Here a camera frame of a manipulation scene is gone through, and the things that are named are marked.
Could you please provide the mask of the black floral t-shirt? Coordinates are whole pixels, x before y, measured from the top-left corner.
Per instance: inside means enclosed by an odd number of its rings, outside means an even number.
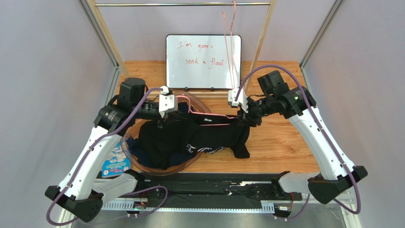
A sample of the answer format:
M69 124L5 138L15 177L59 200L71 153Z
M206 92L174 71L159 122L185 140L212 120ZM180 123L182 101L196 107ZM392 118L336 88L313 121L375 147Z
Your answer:
M250 134L248 126L240 126L240 120L224 126L200 126L196 124L188 113L182 113L185 120L185 138L182 143L189 153L202 152L213 154L226 148L232 150L235 158L247 159L250 153L246 148L246 141Z

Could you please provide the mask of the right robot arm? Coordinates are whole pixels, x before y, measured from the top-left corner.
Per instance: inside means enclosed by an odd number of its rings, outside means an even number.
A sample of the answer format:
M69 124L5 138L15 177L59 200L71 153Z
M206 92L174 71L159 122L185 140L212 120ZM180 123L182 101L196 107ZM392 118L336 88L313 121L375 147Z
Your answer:
M241 87L228 92L229 105L240 108L242 124L255 127L262 117L284 116L298 130L320 169L315 173L280 173L272 179L277 193L311 194L318 202L328 204L368 175L365 167L356 166L337 145L307 89L290 89L279 71L259 77L258 82L264 95L259 100L249 98Z

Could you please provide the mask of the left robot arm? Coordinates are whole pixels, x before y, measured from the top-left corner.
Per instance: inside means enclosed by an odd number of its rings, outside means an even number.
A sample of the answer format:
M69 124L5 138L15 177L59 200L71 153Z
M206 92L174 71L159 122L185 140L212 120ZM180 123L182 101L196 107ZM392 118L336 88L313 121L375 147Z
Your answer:
M126 170L102 183L96 178L112 149L137 119L163 119L177 107L172 89L148 88L140 78L127 78L119 93L99 110L90 137L72 169L58 185L46 189L45 196L52 201L46 213L47 222L58 225L51 219L57 205L71 213L74 220L90 222L107 203L139 194L136 187L143 176L134 170Z

